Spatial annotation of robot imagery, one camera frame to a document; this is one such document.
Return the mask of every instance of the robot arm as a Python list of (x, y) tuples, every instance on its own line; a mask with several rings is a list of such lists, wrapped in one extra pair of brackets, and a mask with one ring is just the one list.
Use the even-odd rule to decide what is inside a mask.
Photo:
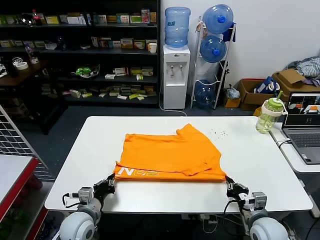
[(60, 230), (53, 240), (91, 240), (101, 218), (104, 199), (115, 193), (115, 174), (108, 176), (92, 187), (82, 187), (78, 194), (80, 200), (76, 212), (61, 223)]
[(226, 177), (228, 198), (237, 202), (245, 234), (252, 240), (288, 240), (288, 233), (282, 224), (277, 220), (268, 217), (265, 207), (267, 196), (261, 192), (252, 192), (249, 196), (249, 189), (240, 183), (235, 183), (230, 177)]

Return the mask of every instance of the red metal frame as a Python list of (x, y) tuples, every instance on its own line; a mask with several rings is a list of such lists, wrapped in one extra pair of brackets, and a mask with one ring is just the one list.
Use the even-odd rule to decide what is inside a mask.
[(5, 198), (3, 199), (2, 203), (0, 204), (0, 222), (6, 215), (7, 211), (11, 207), (12, 203), (15, 201), (16, 197), (20, 193), (21, 189), (33, 173), (33, 171), (36, 169), (36, 166), (38, 165), (39, 161), (37, 158), (33, 157), (29, 164), (25, 167), (23, 172), (21, 173), (20, 177), (17, 179), (17, 181), (12, 186), (11, 190), (7, 193)]
[(42, 223), (44, 222), (47, 214), (48, 214), (49, 210), (46, 209), (45, 207), (43, 207), (38, 215), (38, 218), (36, 219), (36, 222), (33, 224), (29, 234), (28, 234), (28, 237), (27, 237), (27, 240), (34, 240), (39, 232), (39, 229), (42, 225)]

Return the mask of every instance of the laptop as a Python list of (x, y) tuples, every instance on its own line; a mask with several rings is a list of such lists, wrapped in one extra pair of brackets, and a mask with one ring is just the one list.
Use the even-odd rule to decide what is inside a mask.
[(291, 92), (282, 130), (308, 165), (320, 164), (320, 91)]

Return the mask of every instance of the laptop keyboard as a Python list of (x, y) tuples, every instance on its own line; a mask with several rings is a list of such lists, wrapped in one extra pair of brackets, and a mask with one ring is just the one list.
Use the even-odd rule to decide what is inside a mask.
[(289, 134), (298, 148), (320, 147), (320, 133)]

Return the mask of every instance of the clothing pile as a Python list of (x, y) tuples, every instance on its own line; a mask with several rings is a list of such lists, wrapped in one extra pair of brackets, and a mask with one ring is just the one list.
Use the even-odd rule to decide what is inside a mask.
[(221, 153), (191, 124), (177, 135), (127, 134), (115, 178), (122, 180), (224, 182)]
[(303, 81), (308, 85), (320, 86), (320, 57), (313, 56), (302, 61), (294, 61), (287, 69), (296, 69), (306, 79)]

